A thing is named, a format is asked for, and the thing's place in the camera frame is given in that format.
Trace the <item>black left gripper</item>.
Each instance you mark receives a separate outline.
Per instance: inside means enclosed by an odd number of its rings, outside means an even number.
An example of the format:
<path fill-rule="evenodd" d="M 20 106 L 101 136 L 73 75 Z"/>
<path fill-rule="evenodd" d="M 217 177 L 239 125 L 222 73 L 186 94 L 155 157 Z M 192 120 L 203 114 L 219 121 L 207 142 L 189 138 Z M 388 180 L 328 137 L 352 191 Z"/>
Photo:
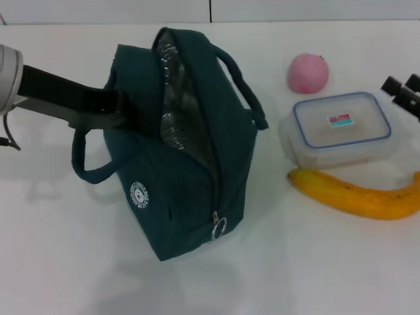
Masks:
<path fill-rule="evenodd" d="M 141 111 L 123 91 L 88 87 L 24 66 L 16 106 L 68 122 L 74 129 L 141 131 Z"/>

